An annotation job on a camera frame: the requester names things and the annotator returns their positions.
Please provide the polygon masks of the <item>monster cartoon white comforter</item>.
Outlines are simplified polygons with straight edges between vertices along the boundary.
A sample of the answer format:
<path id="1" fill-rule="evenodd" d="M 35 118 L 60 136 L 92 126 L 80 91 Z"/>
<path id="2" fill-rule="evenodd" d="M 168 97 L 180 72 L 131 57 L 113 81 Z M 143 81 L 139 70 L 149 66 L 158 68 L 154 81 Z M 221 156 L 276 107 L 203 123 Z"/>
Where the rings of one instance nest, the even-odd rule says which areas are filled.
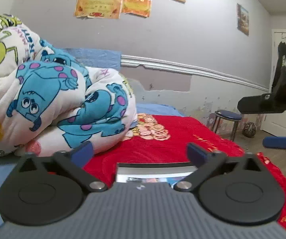
<path id="1" fill-rule="evenodd" d="M 48 157 L 86 142 L 101 153 L 137 120 L 119 71 L 83 66 L 17 17 L 0 15 L 0 157 Z"/>

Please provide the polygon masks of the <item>small wall picture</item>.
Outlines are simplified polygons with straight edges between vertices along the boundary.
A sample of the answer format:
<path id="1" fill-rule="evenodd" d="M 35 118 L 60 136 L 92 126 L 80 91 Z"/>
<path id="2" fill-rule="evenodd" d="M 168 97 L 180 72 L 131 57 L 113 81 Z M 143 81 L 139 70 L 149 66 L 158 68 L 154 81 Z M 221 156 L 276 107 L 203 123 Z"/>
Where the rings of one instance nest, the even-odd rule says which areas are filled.
<path id="1" fill-rule="evenodd" d="M 249 13 L 239 3 L 237 4 L 237 29 L 249 36 Z"/>

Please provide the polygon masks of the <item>patterned ball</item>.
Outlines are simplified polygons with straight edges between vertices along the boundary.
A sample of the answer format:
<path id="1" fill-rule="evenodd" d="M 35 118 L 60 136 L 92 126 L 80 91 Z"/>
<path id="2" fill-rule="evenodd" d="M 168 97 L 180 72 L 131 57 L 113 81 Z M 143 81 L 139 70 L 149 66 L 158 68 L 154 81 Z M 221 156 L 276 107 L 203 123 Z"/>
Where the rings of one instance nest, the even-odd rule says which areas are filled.
<path id="1" fill-rule="evenodd" d="M 256 132 L 257 132 L 257 127 L 253 122 L 247 122 L 242 129 L 242 134 L 248 138 L 253 138 Z"/>

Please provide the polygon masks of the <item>red plush bed blanket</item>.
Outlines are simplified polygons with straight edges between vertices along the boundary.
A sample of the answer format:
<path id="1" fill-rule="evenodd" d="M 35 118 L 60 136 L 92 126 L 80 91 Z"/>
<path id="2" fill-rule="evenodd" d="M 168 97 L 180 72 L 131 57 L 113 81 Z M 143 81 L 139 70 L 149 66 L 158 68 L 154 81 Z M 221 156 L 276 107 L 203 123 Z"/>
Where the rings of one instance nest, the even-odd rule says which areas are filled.
<path id="1" fill-rule="evenodd" d="M 151 135 L 145 139 L 138 135 L 119 142 L 111 149 L 95 154 L 84 166 L 92 176 L 111 186 L 115 180 L 118 163 L 159 164 L 186 162 L 186 146 L 189 142 L 200 145 L 210 152 L 220 150 L 232 157 L 245 154 L 245 149 L 227 139 L 221 138 L 192 117 L 155 116 L 168 136 L 161 140 Z M 286 177 L 263 151 L 258 151 L 258 158 L 279 182 L 286 195 Z M 278 222 L 286 229 L 286 202 Z"/>

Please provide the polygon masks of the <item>black shallow box tray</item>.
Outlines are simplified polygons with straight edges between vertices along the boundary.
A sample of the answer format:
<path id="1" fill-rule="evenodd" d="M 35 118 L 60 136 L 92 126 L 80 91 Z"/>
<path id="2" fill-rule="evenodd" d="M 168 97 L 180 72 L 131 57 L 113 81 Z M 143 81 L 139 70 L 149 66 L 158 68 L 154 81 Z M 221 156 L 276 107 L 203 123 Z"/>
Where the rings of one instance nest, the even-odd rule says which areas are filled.
<path id="1" fill-rule="evenodd" d="M 196 167 L 190 162 L 172 164 L 126 164 L 118 163 L 115 181 L 126 183 L 129 177 L 154 178 L 154 177 L 178 177 L 184 178 L 196 171 Z"/>

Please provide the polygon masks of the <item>white door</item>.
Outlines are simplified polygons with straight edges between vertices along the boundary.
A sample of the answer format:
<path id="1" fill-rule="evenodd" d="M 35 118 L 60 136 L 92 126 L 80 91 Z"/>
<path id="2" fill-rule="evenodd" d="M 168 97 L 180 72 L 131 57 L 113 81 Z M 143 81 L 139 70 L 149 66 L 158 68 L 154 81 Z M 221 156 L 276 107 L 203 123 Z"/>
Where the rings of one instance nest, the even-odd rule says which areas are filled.
<path id="1" fill-rule="evenodd" d="M 285 109 L 286 103 L 286 30 L 272 30 L 272 65 L 270 93 L 275 106 Z M 282 113 L 265 114 L 261 129 L 274 136 L 286 136 L 286 110 Z"/>

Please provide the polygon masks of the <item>orange certificate poster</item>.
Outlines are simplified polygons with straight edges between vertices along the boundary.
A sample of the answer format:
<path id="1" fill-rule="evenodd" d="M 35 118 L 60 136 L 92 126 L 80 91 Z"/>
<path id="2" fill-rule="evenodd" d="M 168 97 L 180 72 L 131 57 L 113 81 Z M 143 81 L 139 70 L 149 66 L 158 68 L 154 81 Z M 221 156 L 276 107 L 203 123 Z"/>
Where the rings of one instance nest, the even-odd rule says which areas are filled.
<path id="1" fill-rule="evenodd" d="M 122 13 L 148 18 L 151 12 L 151 0 L 123 0 Z"/>
<path id="2" fill-rule="evenodd" d="M 75 17 L 119 19 L 123 0 L 77 0 Z"/>

